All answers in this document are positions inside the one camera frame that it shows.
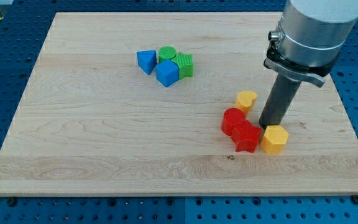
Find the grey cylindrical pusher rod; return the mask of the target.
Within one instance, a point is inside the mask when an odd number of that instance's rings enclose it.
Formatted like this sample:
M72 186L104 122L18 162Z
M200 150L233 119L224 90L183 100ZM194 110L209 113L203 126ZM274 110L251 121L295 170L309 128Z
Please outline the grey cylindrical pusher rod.
M266 129L270 125L279 125L296 95L300 81L293 81L278 74L259 118L259 124Z

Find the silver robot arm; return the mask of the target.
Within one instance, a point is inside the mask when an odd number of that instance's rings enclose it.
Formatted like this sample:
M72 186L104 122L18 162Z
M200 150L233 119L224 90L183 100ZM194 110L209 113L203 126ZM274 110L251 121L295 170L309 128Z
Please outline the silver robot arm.
M264 60L277 77L259 124L279 125L301 83L322 87L358 19L358 0L288 0Z

